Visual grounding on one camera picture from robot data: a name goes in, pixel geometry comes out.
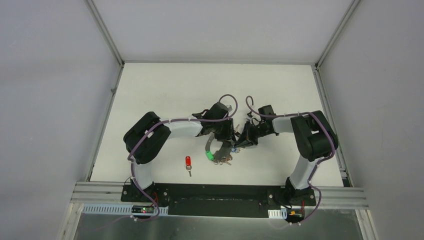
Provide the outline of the metal keyring plate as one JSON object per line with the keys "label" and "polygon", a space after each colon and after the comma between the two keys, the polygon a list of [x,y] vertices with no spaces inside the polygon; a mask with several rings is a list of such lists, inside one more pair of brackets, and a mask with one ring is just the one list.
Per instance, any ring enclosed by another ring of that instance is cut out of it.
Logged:
{"label": "metal keyring plate", "polygon": [[[216,148],[215,151],[211,151],[211,147],[212,147],[214,142],[220,143],[220,146],[219,146],[219,148]],[[221,158],[228,158],[228,157],[232,157],[232,159],[233,159],[232,149],[233,149],[233,144],[231,142],[216,141],[215,137],[214,137],[214,133],[211,133],[209,135],[209,138],[208,138],[206,145],[205,145],[205,152],[211,151],[211,153],[214,155],[214,160],[215,159],[221,159]]]}

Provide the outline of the green tag key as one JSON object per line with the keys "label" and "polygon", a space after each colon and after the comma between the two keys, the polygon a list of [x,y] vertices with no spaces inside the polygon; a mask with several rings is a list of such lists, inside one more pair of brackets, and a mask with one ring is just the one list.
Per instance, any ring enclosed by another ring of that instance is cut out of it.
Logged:
{"label": "green tag key", "polygon": [[207,150],[207,151],[205,152],[205,155],[206,155],[206,157],[207,157],[207,159],[208,159],[209,161],[214,161],[215,157],[214,157],[214,155],[211,153],[211,151]]}

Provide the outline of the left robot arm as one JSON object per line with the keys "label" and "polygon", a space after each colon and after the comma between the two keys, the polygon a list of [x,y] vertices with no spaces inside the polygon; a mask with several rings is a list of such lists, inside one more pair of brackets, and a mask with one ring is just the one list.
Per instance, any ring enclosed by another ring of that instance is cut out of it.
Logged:
{"label": "left robot arm", "polygon": [[152,199],[151,162],[166,141],[202,136],[209,137],[205,155],[210,162],[222,165],[232,160],[236,135],[228,105],[216,102],[210,109],[183,118],[160,118],[153,111],[147,112],[123,137],[129,153],[127,159],[130,161],[134,197],[143,203]]}

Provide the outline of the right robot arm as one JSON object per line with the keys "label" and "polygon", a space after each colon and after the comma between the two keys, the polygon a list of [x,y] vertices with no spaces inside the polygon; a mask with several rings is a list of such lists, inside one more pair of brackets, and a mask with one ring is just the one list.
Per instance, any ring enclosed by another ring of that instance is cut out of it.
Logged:
{"label": "right robot arm", "polygon": [[272,200],[286,206],[313,200],[312,178],[319,164],[334,156],[339,146],[338,138],[323,112],[317,110],[292,116],[276,115],[271,105],[265,105],[257,113],[260,116],[259,123],[246,121],[235,148],[256,146],[259,138],[272,134],[293,134],[299,159],[284,187],[272,195]]}

